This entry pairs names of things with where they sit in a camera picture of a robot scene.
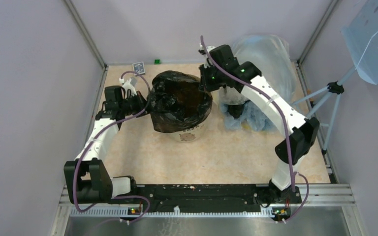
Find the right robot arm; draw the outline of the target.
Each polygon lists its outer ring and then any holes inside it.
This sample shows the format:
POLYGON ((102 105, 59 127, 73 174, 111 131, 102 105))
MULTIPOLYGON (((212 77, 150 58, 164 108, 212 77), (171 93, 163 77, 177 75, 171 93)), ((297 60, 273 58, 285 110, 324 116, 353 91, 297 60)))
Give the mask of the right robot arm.
POLYGON ((275 147, 279 158, 269 182, 269 197, 276 203, 296 191, 298 167, 314 145, 320 126, 318 119, 307 118, 286 102, 267 82, 252 62, 239 63, 229 45, 203 46, 199 53, 205 62, 199 67, 200 90, 212 92, 221 87, 234 88, 257 106, 284 135, 275 147))

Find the beige round trash bin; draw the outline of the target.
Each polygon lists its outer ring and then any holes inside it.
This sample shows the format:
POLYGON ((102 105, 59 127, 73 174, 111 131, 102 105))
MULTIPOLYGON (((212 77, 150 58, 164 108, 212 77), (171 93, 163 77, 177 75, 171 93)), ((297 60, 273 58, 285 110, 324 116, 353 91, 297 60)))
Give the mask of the beige round trash bin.
POLYGON ((199 125, 186 130, 174 133, 167 133, 166 136, 176 142, 190 143, 201 138, 201 136, 203 136, 203 134, 205 133, 206 129, 207 122, 204 121, 203 123, 200 123, 199 125))

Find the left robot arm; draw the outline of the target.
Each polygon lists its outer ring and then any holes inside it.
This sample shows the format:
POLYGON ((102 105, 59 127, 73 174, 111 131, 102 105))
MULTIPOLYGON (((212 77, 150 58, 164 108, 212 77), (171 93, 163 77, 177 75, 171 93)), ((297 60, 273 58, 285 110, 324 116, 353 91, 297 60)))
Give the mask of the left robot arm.
POLYGON ((108 86, 104 94, 105 101, 95 117, 93 131, 84 148, 63 167, 68 195, 73 204, 111 203, 116 196, 126 203, 133 203, 138 197, 134 178, 111 178, 103 160, 124 119, 148 113, 147 100, 133 85, 108 86))

